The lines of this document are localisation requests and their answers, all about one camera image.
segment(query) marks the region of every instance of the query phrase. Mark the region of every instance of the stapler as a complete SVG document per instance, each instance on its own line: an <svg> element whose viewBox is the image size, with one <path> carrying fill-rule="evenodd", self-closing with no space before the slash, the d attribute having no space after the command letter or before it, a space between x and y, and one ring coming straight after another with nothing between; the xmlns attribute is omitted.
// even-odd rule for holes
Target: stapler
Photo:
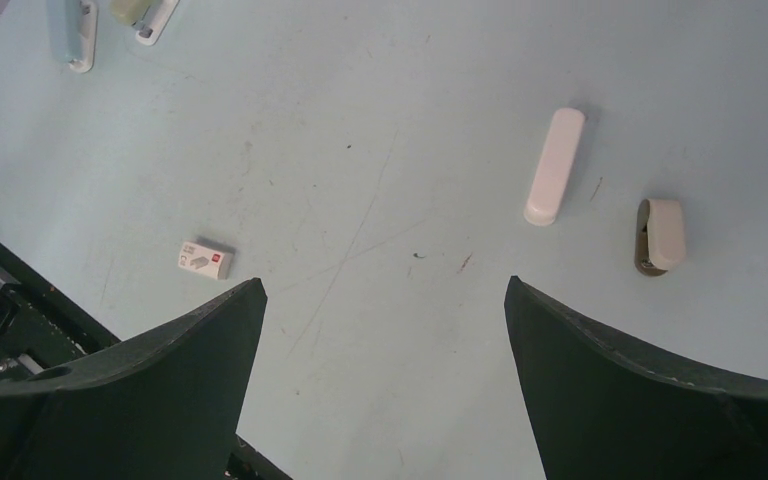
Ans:
<svg viewBox="0 0 768 480"><path fill-rule="evenodd" d="M47 0L48 38L58 62L86 73L95 57L98 6L89 0Z"/></svg>
<svg viewBox="0 0 768 480"><path fill-rule="evenodd" d="M110 12L122 25L133 27L137 41L154 45L169 22L178 0L113 0Z"/></svg>
<svg viewBox="0 0 768 480"><path fill-rule="evenodd" d="M647 277L659 277L684 261L684 213L677 200L647 198L637 209L634 264Z"/></svg>

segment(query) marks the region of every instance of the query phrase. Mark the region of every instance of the white box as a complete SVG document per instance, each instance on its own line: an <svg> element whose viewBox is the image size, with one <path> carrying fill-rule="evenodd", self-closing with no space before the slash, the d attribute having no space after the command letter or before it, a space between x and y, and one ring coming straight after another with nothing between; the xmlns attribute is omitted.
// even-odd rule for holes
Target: white box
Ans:
<svg viewBox="0 0 768 480"><path fill-rule="evenodd" d="M184 242L178 254L178 266L214 280L228 278L233 253L221 252L193 242Z"/></svg>

